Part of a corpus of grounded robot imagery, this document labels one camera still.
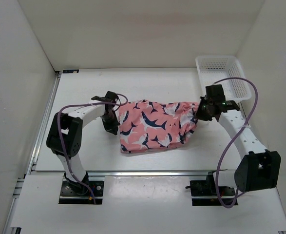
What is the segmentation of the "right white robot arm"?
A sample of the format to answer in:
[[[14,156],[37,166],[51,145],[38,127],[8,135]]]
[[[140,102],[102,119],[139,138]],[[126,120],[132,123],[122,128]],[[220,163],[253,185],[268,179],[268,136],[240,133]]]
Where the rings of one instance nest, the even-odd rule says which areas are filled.
[[[237,103],[226,100],[222,85],[206,87],[206,95],[200,98],[196,118],[216,121],[226,130],[230,145],[235,145],[240,163],[235,170],[217,170],[206,182],[206,190],[211,195],[222,191],[223,187],[236,188],[241,192],[273,189],[277,186],[281,157],[277,151],[269,151],[246,127]]]

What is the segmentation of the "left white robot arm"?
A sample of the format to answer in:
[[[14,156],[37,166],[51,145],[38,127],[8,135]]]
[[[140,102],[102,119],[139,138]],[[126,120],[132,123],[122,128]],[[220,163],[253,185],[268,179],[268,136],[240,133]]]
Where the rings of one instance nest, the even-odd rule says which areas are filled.
[[[61,161],[65,178],[78,195],[89,189],[88,175],[78,155],[82,130],[101,118],[105,131],[117,135],[119,121],[114,108],[121,105],[118,94],[108,91],[104,97],[94,96],[88,103],[64,106],[54,115],[46,145]]]

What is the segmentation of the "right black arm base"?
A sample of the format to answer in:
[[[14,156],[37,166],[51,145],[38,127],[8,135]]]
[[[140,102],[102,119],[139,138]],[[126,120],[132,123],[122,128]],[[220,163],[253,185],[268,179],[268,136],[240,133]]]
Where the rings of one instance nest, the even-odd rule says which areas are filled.
[[[205,179],[193,179],[185,187],[191,193],[192,206],[222,206],[215,187],[212,172],[209,172]],[[219,194],[225,205],[230,205],[235,197],[235,189],[226,186],[219,186]]]

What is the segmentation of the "pink shark print shorts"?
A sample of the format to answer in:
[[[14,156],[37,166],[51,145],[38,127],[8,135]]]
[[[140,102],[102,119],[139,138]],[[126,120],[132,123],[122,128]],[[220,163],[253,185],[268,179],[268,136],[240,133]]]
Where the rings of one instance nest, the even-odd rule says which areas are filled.
[[[197,102],[131,101],[118,110],[124,154],[176,149],[188,142],[198,119]]]

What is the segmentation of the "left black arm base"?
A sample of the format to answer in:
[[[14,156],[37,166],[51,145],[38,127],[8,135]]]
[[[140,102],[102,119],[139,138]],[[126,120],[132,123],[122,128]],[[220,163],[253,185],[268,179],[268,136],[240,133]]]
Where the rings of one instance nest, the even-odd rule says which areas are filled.
[[[88,184],[90,190],[78,182],[72,182],[66,174],[63,176],[61,189],[59,192],[59,204],[70,205],[101,205],[103,202],[104,181],[89,180],[88,174],[83,178],[82,182]]]

